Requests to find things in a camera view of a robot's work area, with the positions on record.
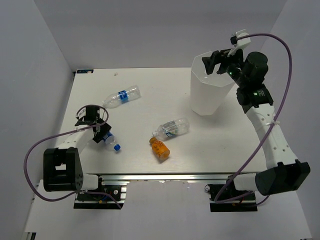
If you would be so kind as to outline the clear bottle blue cap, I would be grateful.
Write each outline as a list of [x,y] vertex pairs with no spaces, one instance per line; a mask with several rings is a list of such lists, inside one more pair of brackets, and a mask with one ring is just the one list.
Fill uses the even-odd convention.
[[121,150],[120,144],[117,142],[115,136],[109,131],[102,138],[105,143],[106,149],[111,152],[119,152]]

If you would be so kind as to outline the Aquafina bottle white cap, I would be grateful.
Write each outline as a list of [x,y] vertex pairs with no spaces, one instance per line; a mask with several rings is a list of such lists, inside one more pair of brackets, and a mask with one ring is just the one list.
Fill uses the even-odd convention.
[[102,106],[106,109],[114,109],[122,104],[137,100],[141,97],[140,89],[137,85],[133,85],[127,89],[118,91],[106,97],[102,101]]

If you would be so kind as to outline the clear bottle white green label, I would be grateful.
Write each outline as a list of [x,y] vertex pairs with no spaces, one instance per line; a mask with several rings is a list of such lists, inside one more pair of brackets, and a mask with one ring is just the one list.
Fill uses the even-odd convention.
[[189,129],[190,123],[187,118],[183,117],[160,124],[159,127],[152,132],[152,136],[161,141],[166,141],[167,139],[188,133]]

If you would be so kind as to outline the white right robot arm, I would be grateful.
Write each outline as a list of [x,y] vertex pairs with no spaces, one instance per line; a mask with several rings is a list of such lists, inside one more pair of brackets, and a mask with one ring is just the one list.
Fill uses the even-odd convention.
[[208,75],[218,65],[217,74],[226,73],[237,84],[237,101],[255,129],[266,161],[264,171],[230,176],[226,195],[236,200],[244,192],[258,191],[268,196],[296,191],[311,169],[307,162],[298,160],[277,123],[273,98],[263,83],[268,58],[257,51],[244,57],[241,49],[235,53],[225,49],[203,57],[202,62]]

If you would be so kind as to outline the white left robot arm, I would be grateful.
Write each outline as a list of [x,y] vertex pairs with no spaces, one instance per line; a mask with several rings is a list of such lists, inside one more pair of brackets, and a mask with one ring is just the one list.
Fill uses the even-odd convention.
[[106,187],[99,183],[95,174],[83,172],[80,154],[89,142],[100,143],[111,130],[102,119],[99,105],[86,105],[81,108],[84,115],[76,113],[74,131],[68,134],[60,145],[48,148],[43,154],[43,186],[47,192],[86,191],[94,199],[105,196]]

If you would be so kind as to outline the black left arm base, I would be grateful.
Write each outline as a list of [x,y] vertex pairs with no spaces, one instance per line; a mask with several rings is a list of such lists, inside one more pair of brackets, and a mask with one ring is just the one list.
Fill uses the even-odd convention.
[[77,194],[74,209],[82,210],[120,210],[126,199],[128,181],[109,180],[99,176],[98,188],[89,190],[94,194]]

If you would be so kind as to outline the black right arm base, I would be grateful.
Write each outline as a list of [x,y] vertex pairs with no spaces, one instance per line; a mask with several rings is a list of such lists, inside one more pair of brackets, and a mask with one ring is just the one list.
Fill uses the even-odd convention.
[[245,190],[236,190],[233,183],[226,187],[215,201],[219,191],[224,186],[222,181],[210,181],[204,187],[204,192],[209,195],[209,207],[211,213],[241,213],[257,212],[255,193]]

